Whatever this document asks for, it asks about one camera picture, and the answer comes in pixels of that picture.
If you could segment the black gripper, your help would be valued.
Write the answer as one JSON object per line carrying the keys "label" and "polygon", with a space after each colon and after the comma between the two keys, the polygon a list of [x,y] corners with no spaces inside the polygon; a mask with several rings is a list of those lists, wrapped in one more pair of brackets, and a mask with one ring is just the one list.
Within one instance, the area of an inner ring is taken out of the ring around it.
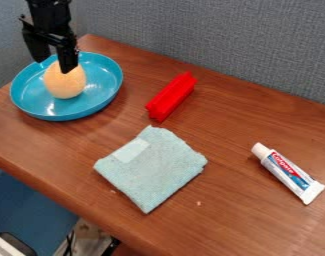
{"label": "black gripper", "polygon": [[70,27],[71,0],[26,0],[30,15],[21,16],[22,35],[33,59],[41,63],[51,55],[50,45],[57,47],[61,71],[67,74],[78,66],[77,39]]}

